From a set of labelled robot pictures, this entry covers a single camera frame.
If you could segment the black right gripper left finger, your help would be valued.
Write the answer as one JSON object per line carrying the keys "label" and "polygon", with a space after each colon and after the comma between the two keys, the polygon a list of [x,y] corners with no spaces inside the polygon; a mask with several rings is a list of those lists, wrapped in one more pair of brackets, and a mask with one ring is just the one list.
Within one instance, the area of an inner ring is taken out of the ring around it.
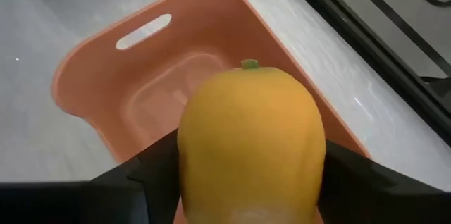
{"label": "black right gripper left finger", "polygon": [[177,132],[86,181],[0,182],[0,224],[173,224]]}

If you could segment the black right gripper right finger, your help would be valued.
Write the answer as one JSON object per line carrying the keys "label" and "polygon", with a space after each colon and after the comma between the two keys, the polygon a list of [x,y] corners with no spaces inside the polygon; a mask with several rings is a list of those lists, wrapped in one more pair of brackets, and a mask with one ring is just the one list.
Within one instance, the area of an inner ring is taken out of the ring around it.
{"label": "black right gripper right finger", "polygon": [[451,224],[451,192],[331,141],[318,208],[324,224]]}

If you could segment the orange mango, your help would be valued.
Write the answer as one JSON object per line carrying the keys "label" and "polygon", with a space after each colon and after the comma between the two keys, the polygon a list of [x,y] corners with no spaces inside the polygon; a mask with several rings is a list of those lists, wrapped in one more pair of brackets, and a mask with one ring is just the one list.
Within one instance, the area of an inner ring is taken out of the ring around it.
{"label": "orange mango", "polygon": [[306,87],[254,59],[189,98],[178,127],[188,224],[314,224],[326,137]]}

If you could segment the salmon plastic basket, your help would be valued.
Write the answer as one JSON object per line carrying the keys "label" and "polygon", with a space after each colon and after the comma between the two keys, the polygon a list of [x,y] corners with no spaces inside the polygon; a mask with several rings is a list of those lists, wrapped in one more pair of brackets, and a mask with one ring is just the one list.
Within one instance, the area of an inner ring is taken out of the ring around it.
{"label": "salmon plastic basket", "polygon": [[75,47],[52,96],[88,122],[119,162],[172,134],[199,84],[246,58],[284,70],[314,97],[326,136],[368,151],[248,0],[158,0]]}

